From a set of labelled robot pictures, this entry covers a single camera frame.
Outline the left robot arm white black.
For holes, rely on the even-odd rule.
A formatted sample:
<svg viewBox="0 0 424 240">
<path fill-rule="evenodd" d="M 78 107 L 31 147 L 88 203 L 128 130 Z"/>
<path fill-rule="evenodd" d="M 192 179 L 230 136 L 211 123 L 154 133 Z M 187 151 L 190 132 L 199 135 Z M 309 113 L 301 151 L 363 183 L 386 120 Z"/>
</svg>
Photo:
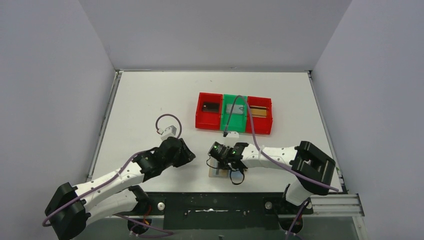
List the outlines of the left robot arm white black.
<svg viewBox="0 0 424 240">
<path fill-rule="evenodd" d="M 131 156 L 117 170 L 90 182 L 72 186 L 66 182 L 55 191 L 46 207 L 43 227 L 53 227 L 60 240 L 69 240 L 83 229 L 95 205 L 125 188 L 159 176 L 168 167 L 181 167 L 195 159 L 181 138 L 168 137 L 160 146 Z"/>
</svg>

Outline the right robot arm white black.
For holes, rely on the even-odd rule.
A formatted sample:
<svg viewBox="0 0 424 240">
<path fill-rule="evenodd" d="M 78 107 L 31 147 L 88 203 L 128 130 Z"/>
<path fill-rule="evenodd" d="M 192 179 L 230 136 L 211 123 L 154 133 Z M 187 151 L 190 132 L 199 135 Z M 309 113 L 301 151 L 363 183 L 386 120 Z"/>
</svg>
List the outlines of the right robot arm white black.
<svg viewBox="0 0 424 240">
<path fill-rule="evenodd" d="M 336 162 L 309 141 L 292 147 L 257 147 L 237 142 L 227 146 L 214 142 L 208 155 L 224 170 L 244 173 L 252 168 L 282 169 L 296 176 L 281 199 L 282 209 L 295 213 L 312 195 L 326 196 L 336 191 L 331 186 Z"/>
</svg>

